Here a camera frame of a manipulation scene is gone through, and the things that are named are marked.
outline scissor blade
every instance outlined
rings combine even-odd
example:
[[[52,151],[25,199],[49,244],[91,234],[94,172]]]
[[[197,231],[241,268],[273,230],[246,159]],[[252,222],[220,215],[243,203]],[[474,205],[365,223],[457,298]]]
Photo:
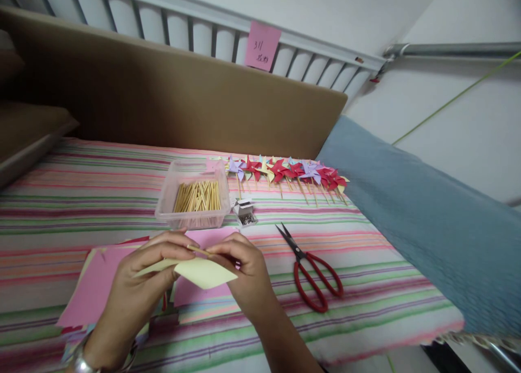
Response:
[[[284,225],[284,223],[281,223],[282,224],[282,227],[284,228],[284,232],[286,232],[286,235],[290,238],[290,239],[293,239],[293,237],[291,236],[291,233],[286,229],[286,226]]]
[[[281,229],[275,225],[275,227],[278,229],[278,231],[281,233],[282,237],[284,237],[284,240],[286,240],[286,243],[288,243],[288,245],[293,249],[293,251],[295,253],[297,253],[297,251],[295,251],[295,249],[297,249],[297,245],[295,244],[295,242],[293,241],[293,239],[289,236],[287,236],[283,231],[281,231]]]

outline small box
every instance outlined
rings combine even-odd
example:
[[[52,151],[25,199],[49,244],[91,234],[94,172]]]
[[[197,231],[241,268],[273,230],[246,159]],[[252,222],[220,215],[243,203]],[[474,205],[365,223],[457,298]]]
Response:
[[[251,199],[236,200],[233,205],[233,213],[240,227],[252,226],[258,223],[257,217],[253,214],[253,203]]]
[[[186,226],[189,230],[219,228],[224,217],[230,212],[228,178],[222,160],[212,160],[212,168],[207,169],[207,161],[174,160],[164,178],[163,188],[157,202],[155,216],[164,221],[172,229]],[[209,211],[193,211],[174,213],[179,186],[196,181],[216,180],[219,186],[219,203],[221,209]]]

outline green string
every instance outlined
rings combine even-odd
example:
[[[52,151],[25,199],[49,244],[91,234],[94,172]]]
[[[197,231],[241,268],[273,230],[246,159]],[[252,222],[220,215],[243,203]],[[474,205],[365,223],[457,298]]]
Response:
[[[450,103],[452,103],[454,100],[458,99],[460,96],[462,96],[463,94],[465,94],[467,91],[469,91],[471,88],[475,87],[477,84],[479,84],[480,82],[482,82],[483,80],[485,80],[486,78],[492,76],[493,74],[495,74],[497,71],[499,71],[502,67],[504,67],[505,65],[508,65],[510,62],[512,62],[514,59],[516,59],[517,57],[519,57],[521,55],[521,51],[517,54],[514,54],[513,56],[511,56],[510,58],[508,58],[507,60],[505,60],[504,62],[502,62],[499,66],[496,66],[494,69],[492,69],[490,72],[488,72],[487,74],[485,74],[483,77],[481,77],[478,81],[476,81],[474,84],[472,84],[470,87],[468,87],[467,89],[461,91],[460,93],[458,93],[455,97],[453,97],[451,100],[449,100],[448,102],[446,102],[445,104],[443,104],[440,108],[438,108],[436,111],[434,111],[431,115],[429,115],[427,118],[425,118],[424,120],[422,120],[420,123],[418,123],[416,126],[414,126],[411,130],[409,130],[408,132],[406,132],[403,136],[401,136],[399,139],[397,139],[396,141],[394,141],[392,144],[393,145],[396,145],[398,142],[400,142],[401,140],[403,140],[405,137],[407,137],[409,134],[411,134],[413,131],[415,131],[417,128],[419,128],[422,124],[424,124],[426,121],[428,121],[429,119],[431,119],[433,116],[435,116],[438,112],[440,112],[441,110],[443,110],[445,107],[447,107]]]
[[[391,361],[391,357],[389,357],[389,354],[386,354],[386,355],[387,355],[387,360],[389,361],[389,366],[391,367],[392,373],[396,373],[395,367]]]

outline red scissor handle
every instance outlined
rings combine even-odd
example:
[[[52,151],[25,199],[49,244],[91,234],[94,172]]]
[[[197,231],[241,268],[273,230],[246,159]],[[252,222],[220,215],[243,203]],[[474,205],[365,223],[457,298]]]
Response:
[[[306,277],[306,279],[308,280],[308,282],[311,284],[311,286],[313,286],[313,289],[315,289],[315,293],[316,295],[318,296],[320,302],[322,303],[322,306],[320,305],[317,305],[315,304],[314,302],[311,301],[311,299],[307,296],[307,294],[305,293],[304,289],[302,289],[302,285],[300,284],[300,279],[298,277],[298,269],[301,269],[302,270],[302,273],[304,274],[304,276]],[[302,296],[302,299],[304,300],[304,302],[311,308],[313,309],[314,311],[317,311],[317,312],[320,312],[320,313],[324,313],[324,312],[327,312],[328,310],[328,306],[327,306],[327,301],[326,301],[326,298],[324,297],[324,295],[322,294],[322,291],[320,291],[320,288],[317,286],[317,284],[315,283],[315,281],[313,281],[313,278],[311,278],[311,275],[309,275],[309,273],[306,271],[306,269],[304,268],[303,265],[301,265],[300,263],[298,262],[295,262],[295,265],[293,267],[293,274],[295,275],[295,283],[297,284],[297,289],[298,289],[298,292],[300,293],[300,296]]]
[[[333,270],[333,268],[329,264],[327,264],[325,261],[323,261],[322,259],[320,259],[320,258],[316,257],[315,255],[310,254],[308,252],[306,253],[306,259],[308,260],[309,263],[311,263],[311,265],[315,269],[316,273],[319,275],[320,279],[326,285],[326,287],[329,289],[329,291],[337,297],[342,297],[344,295],[344,287],[342,286],[342,282],[340,282],[340,278],[338,277],[338,274],[335,272],[335,270]],[[324,276],[322,271],[319,269],[319,267],[316,265],[315,261],[323,264],[328,269],[328,271],[331,273],[331,275],[335,278],[336,286],[338,287],[338,290],[335,290],[333,288],[333,286],[331,286],[331,284],[327,281],[326,277]],[[304,274],[304,276],[306,277],[308,282],[311,284],[311,286],[315,290],[315,293],[318,296],[320,302],[322,303],[322,306],[319,306],[319,305],[315,304],[314,302],[312,302],[311,299],[304,292],[304,289],[302,289],[302,285],[300,284],[300,278],[298,277],[299,268],[302,270],[302,273]],[[298,262],[295,262],[295,265],[293,267],[293,274],[295,275],[295,283],[297,285],[298,292],[300,293],[300,296],[302,296],[302,299],[306,302],[306,304],[314,311],[317,311],[320,313],[327,312],[328,305],[327,305],[326,298],[324,297],[322,291],[317,286],[317,284],[315,283],[313,278],[306,271],[304,266]]]
[[[327,262],[323,261],[321,258],[316,257],[315,255],[310,254],[309,252],[306,253],[306,256],[307,256],[308,262],[311,263],[311,265],[313,266],[313,268],[319,275],[322,282],[329,289],[329,291],[337,297],[342,297],[344,295],[344,286],[342,285],[342,282],[340,281],[340,278],[338,277],[338,274],[336,273],[336,271],[333,270],[333,267],[331,267]],[[321,265],[323,265],[325,268],[327,268],[327,270],[331,273],[333,278],[335,278],[336,287],[338,287],[338,290],[335,290],[333,288],[333,286],[331,286],[331,284],[328,282],[328,280],[326,279],[326,277],[324,276],[322,271],[320,271],[320,269],[318,268],[318,266],[316,265],[316,263],[314,261],[319,262]]]

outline woman's right hand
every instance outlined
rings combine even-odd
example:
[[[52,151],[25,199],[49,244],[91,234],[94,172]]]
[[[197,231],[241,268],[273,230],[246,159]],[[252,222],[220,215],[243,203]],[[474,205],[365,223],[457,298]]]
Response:
[[[237,275],[237,279],[228,282],[228,286],[240,309],[254,325],[273,308],[280,308],[271,287],[264,256],[246,237],[238,232],[232,233],[222,242],[207,248],[207,251],[212,254],[210,260]],[[226,257],[238,261],[240,269]]]

